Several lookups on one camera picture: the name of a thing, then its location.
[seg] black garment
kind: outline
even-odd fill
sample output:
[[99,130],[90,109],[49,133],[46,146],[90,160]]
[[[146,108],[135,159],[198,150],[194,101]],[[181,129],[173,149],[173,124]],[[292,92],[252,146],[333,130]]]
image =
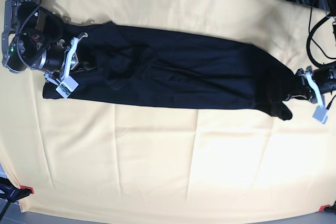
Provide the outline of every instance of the black garment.
[[[175,31],[64,24],[64,39],[87,32],[79,57],[97,67],[71,76],[70,95],[117,104],[187,109],[256,109],[292,118],[282,103],[295,75],[262,49],[236,41]],[[46,83],[43,96],[59,99]]]

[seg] cable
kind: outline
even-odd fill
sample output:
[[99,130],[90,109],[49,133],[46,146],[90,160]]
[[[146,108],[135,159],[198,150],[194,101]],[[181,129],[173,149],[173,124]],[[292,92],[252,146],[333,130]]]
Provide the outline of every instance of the cable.
[[[311,7],[310,7],[310,17],[309,17],[309,25],[308,25],[308,32],[310,33],[310,24],[311,24],[311,17],[312,17],[312,13],[313,13],[313,6],[315,4],[316,0],[313,0],[312,3],[311,3]],[[326,56],[328,59],[330,60],[336,60],[336,58],[332,58],[332,57],[329,57],[324,51],[323,49],[320,47],[319,44],[317,44],[317,42],[311,38],[311,40],[314,42],[314,44],[321,50],[321,52],[324,54],[324,56]]]
[[309,36],[307,38],[307,43],[306,43],[306,50],[307,50],[307,54],[308,54],[308,58],[309,60],[318,68],[331,68],[331,67],[335,67],[336,66],[336,61],[334,62],[331,62],[331,63],[328,63],[328,64],[320,64],[318,63],[313,55],[311,54],[311,51],[310,51],[310,43],[311,43],[311,40],[313,38],[313,35],[314,33],[316,32],[316,30],[322,26],[325,22],[327,22],[329,20],[329,15],[324,17],[323,19],[321,19],[314,27],[313,29],[311,30],[311,32],[309,33]]
[[37,10],[40,8],[41,4],[42,4],[42,0],[40,0],[40,2],[38,3],[38,5],[36,6],[36,8],[32,11],[31,14],[29,14],[29,16],[26,18],[26,20],[25,20],[25,21],[23,22],[23,24],[21,25],[21,28],[20,28],[20,30],[19,30],[19,32],[18,32],[18,34],[17,34],[17,39],[16,39],[16,52],[17,52],[17,55],[18,55],[19,58],[20,58],[20,61],[21,61],[27,68],[30,68],[30,69],[32,69],[32,70],[38,70],[38,71],[41,71],[41,72],[43,72],[43,73],[45,73],[45,74],[47,74],[47,75],[50,75],[50,77],[53,78],[53,76],[52,76],[53,74],[52,74],[52,73],[50,73],[50,72],[48,72],[48,71],[46,71],[46,70],[44,70],[44,69],[35,68],[35,67],[30,66],[29,64],[27,64],[27,63],[23,60],[23,58],[22,58],[22,56],[21,56],[21,53],[20,53],[20,50],[19,50],[19,38],[20,38],[20,35],[21,35],[22,31],[23,31],[23,28],[25,27],[25,25],[27,24],[27,22],[30,20],[30,18],[37,12]]
[[334,95],[334,97],[331,99],[331,101],[329,102],[328,106],[327,106],[327,110],[330,109],[331,105],[332,105],[332,102],[334,101],[336,95]]

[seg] black cloth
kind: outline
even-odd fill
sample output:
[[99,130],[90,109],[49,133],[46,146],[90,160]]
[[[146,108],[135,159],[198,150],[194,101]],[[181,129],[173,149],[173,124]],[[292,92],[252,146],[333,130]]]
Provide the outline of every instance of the black cloth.
[[[251,45],[176,31],[64,24],[64,39],[87,32],[81,60],[96,68],[71,76],[79,83],[69,98],[138,106],[186,109],[255,109],[283,120],[286,84],[295,75]],[[59,99],[46,83],[46,99]]]

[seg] red clip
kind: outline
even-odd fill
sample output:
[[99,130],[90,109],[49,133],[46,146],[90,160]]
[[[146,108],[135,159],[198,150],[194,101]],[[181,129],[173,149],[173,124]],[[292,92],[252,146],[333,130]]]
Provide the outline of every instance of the red clip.
[[28,189],[31,191],[31,194],[34,194],[34,189],[32,189],[31,187],[28,187],[28,186],[20,186],[20,189]]
[[330,205],[325,205],[325,206],[322,206],[322,207],[320,207],[320,210],[319,210],[319,212],[323,212],[323,211],[324,211],[324,209],[325,209],[326,207],[330,207]]

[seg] yellow fabric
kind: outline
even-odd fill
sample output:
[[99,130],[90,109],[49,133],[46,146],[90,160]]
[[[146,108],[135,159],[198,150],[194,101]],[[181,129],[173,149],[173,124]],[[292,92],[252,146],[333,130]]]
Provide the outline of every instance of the yellow fabric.
[[[3,15],[4,0],[1,0]],[[67,22],[112,20],[251,42],[293,71],[309,9],[280,0],[43,0]],[[314,10],[315,24],[324,13]],[[331,24],[316,40],[335,56]],[[312,46],[313,54],[326,60]],[[141,108],[43,100],[43,75],[0,68],[0,162],[35,194],[22,211],[113,224],[251,223],[336,200],[336,108],[304,101],[283,122],[259,111]]]

